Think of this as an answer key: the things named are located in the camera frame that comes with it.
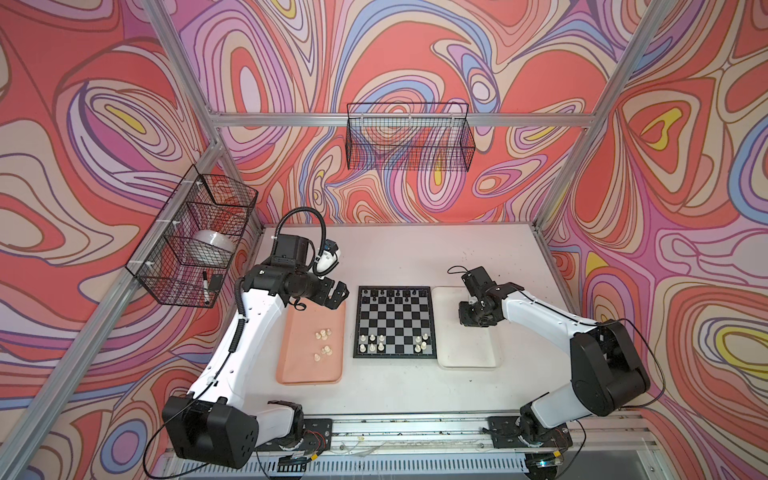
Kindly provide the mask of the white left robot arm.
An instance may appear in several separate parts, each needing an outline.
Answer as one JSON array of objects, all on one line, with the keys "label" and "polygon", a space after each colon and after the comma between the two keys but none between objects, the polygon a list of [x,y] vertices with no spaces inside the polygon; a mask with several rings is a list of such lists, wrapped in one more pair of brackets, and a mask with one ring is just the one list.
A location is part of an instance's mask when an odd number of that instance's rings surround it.
[{"label": "white left robot arm", "polygon": [[170,397],[162,410],[162,428],[177,457],[238,469],[267,443],[302,444],[303,408],[270,401],[256,412],[244,411],[246,382],[272,327],[289,308],[306,301],[336,310],[348,298],[343,282],[320,278],[303,267],[257,265],[236,285],[236,311],[211,360],[186,394]]}]

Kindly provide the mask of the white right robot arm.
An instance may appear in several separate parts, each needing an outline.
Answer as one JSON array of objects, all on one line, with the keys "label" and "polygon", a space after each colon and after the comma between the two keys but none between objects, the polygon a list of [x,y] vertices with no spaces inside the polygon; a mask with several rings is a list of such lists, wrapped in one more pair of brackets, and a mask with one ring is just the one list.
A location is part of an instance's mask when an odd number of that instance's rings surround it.
[{"label": "white right robot arm", "polygon": [[498,284],[481,273],[461,277],[470,299],[458,307],[465,327],[502,321],[521,325],[558,347],[570,360],[563,386],[519,410],[517,434],[541,442],[556,428],[590,415],[605,417],[646,393],[650,378],[626,327],[597,322],[554,307],[512,282]]}]

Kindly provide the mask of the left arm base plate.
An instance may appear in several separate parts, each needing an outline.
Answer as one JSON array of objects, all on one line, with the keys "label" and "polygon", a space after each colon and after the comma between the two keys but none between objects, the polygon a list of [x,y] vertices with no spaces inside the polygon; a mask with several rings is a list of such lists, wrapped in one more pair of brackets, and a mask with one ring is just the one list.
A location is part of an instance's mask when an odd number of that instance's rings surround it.
[{"label": "left arm base plate", "polygon": [[333,420],[331,418],[304,419],[301,427],[288,435],[268,441],[257,448],[261,452],[298,452],[305,456],[321,454],[332,446]]}]

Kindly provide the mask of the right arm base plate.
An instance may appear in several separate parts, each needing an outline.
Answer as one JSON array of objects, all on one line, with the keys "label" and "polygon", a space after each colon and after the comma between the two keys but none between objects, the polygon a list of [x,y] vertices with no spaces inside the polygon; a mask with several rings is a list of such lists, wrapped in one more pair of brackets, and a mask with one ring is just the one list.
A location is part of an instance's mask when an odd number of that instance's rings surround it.
[{"label": "right arm base plate", "polygon": [[533,419],[520,416],[490,416],[481,429],[489,435],[493,446],[501,448],[554,448],[568,450],[573,446],[570,431],[565,424],[548,429]]}]

